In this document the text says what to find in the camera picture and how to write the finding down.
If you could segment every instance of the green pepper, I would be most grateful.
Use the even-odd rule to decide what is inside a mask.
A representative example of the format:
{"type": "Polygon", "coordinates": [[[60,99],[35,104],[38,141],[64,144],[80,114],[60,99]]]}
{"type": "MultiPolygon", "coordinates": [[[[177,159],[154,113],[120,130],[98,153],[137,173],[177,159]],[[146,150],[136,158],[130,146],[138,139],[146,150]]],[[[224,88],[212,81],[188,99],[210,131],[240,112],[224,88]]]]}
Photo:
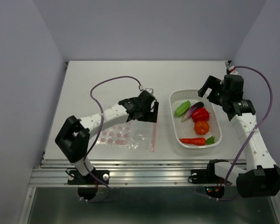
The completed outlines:
{"type": "Polygon", "coordinates": [[[184,115],[187,110],[190,108],[191,103],[190,101],[186,101],[184,103],[182,103],[182,105],[180,105],[174,112],[175,116],[177,117],[181,117],[182,115],[184,115]]]}

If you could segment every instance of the metal frame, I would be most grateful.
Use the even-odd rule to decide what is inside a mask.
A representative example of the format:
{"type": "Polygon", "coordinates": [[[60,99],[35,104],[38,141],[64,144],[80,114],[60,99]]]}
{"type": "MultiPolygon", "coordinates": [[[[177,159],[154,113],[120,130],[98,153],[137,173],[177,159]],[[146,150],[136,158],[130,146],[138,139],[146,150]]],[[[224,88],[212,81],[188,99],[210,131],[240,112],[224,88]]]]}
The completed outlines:
{"type": "MultiPolygon", "coordinates": [[[[111,188],[198,186],[188,182],[188,177],[191,175],[190,170],[205,168],[208,163],[207,160],[91,162],[96,169],[108,169],[110,171],[109,186],[111,188]]],[[[239,160],[238,162],[240,163],[239,168],[246,167],[244,160],[239,160]]],[[[76,185],[67,184],[66,168],[73,168],[73,166],[68,161],[60,160],[43,161],[39,168],[33,169],[19,223],[27,223],[37,187],[77,187],[76,185]]],[[[275,196],[271,197],[271,200],[280,223],[280,199],[275,196]]]]}

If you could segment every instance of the orange tomato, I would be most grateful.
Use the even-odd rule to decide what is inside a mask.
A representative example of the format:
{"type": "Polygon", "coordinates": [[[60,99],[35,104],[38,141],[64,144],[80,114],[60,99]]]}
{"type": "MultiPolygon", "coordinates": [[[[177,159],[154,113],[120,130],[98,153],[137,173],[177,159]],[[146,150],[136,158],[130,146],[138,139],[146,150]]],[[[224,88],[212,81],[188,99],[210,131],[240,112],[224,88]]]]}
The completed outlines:
{"type": "Polygon", "coordinates": [[[195,123],[194,130],[197,134],[206,134],[210,131],[210,125],[204,120],[199,120],[195,123]]]}

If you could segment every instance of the glass panel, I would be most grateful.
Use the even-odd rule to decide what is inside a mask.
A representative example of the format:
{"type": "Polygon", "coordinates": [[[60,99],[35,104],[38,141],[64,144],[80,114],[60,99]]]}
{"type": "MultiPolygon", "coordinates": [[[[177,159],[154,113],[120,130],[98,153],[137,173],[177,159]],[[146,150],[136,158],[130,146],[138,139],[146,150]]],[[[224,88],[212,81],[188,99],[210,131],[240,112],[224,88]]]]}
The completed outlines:
{"type": "MultiPolygon", "coordinates": [[[[192,190],[191,187],[112,189],[105,202],[85,203],[79,201],[76,188],[38,188],[28,223],[278,223],[269,198],[239,197],[216,202],[195,195],[192,190]]],[[[199,187],[196,191],[203,193],[204,189],[199,187]]],[[[225,191],[224,198],[236,194],[233,187],[225,191]]]]}

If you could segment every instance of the toy vegetable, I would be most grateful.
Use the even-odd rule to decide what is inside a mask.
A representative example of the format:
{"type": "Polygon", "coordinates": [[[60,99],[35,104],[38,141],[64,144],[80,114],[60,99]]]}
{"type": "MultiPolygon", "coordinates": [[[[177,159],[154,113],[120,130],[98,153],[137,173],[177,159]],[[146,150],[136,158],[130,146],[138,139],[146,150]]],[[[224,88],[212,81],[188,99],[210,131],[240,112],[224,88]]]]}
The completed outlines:
{"type": "Polygon", "coordinates": [[[199,108],[192,113],[191,117],[196,123],[199,120],[208,121],[210,119],[210,114],[205,108],[199,108]]]}
{"type": "Polygon", "coordinates": [[[195,139],[179,139],[184,144],[193,144],[197,146],[211,145],[215,143],[215,137],[211,136],[207,140],[205,138],[195,138],[195,139]]]}
{"type": "Polygon", "coordinates": [[[195,103],[193,106],[191,106],[188,111],[185,113],[185,115],[182,118],[182,122],[184,122],[185,120],[187,120],[189,117],[191,117],[191,115],[198,110],[199,108],[202,108],[204,106],[203,102],[198,102],[195,103]]]}
{"type": "Polygon", "coordinates": [[[174,112],[175,116],[177,117],[181,117],[182,115],[185,114],[185,112],[187,112],[187,110],[190,108],[191,103],[190,101],[186,101],[184,103],[182,103],[182,105],[180,105],[174,112]]]}
{"type": "Polygon", "coordinates": [[[204,120],[199,120],[195,123],[194,130],[197,134],[206,134],[210,130],[210,125],[204,120]]]}

